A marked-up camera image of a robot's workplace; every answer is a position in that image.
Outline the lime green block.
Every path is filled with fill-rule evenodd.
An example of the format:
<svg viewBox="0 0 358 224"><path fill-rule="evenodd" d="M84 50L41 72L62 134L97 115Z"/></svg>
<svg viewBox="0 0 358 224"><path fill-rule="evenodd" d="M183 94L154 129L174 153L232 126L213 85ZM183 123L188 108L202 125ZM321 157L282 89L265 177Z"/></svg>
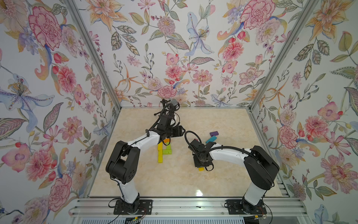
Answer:
<svg viewBox="0 0 358 224"><path fill-rule="evenodd" d="M171 155L172 154L171 149L163 149L162 152L163 152L164 155Z"/></svg>
<svg viewBox="0 0 358 224"><path fill-rule="evenodd" d="M171 144L169 144L169 145L166 147L166 149L171 151L171 150L172 150Z"/></svg>

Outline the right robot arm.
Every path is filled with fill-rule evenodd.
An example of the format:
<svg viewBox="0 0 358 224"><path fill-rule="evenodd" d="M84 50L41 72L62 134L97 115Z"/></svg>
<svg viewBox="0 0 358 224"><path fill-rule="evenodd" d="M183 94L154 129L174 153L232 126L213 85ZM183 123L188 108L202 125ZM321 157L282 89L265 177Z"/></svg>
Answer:
<svg viewBox="0 0 358 224"><path fill-rule="evenodd" d="M188 143L197 168L214 167L213 161L227 161L247 170L250 184L242 199L228 199L224 203L230 215L266 215L263 198L275 186L278 164L260 146L251 149L224 146L215 142L203 144L198 140Z"/></svg>

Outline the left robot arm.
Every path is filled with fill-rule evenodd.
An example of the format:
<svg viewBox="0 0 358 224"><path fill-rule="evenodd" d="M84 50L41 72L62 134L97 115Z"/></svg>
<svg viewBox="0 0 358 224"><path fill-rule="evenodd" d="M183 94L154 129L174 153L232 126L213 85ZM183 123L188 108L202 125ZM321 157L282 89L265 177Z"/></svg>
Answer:
<svg viewBox="0 0 358 224"><path fill-rule="evenodd" d="M180 125L179 116L176 112L180 105L169 103L157 113L158 119L145 130L145 134L133 141L118 141L106 164L105 171L110 179L115 181L122 196L119 201L122 208L130 213L139 209L140 194L135 187L133 178L137 172L140 153L170 141L172 138L182 137L185 129Z"/></svg>

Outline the yellow short block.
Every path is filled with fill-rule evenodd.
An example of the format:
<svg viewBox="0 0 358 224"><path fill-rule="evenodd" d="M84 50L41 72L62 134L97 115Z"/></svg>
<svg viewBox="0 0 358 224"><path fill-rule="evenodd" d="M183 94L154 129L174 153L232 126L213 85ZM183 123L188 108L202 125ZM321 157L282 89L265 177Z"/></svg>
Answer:
<svg viewBox="0 0 358 224"><path fill-rule="evenodd" d="M158 151L161 152L163 150L163 143L158 144Z"/></svg>

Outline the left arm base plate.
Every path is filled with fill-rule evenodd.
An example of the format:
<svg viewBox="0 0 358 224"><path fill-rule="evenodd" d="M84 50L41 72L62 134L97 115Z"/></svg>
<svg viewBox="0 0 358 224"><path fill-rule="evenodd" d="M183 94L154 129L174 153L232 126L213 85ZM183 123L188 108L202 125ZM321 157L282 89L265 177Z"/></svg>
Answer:
<svg viewBox="0 0 358 224"><path fill-rule="evenodd" d="M151 215L153 209L152 200L139 199L129 204L122 199L116 201L114 215Z"/></svg>

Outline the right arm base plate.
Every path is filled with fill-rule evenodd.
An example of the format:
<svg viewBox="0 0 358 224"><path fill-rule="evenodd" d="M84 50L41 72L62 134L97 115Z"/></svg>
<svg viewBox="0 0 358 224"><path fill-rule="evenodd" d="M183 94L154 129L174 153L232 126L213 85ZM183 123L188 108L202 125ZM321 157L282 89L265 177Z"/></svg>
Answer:
<svg viewBox="0 0 358 224"><path fill-rule="evenodd" d="M266 207L260 199L257 205L252 205L244 199L228 199L224 203L229 215L266 215Z"/></svg>

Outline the yellow long block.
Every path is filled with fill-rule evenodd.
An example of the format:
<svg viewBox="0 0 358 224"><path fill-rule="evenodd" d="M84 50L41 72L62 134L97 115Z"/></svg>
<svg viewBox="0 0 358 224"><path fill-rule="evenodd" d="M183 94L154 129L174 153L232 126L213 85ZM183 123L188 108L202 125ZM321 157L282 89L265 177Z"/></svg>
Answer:
<svg viewBox="0 0 358 224"><path fill-rule="evenodd" d="M158 151L158 163L163 163L163 151Z"/></svg>

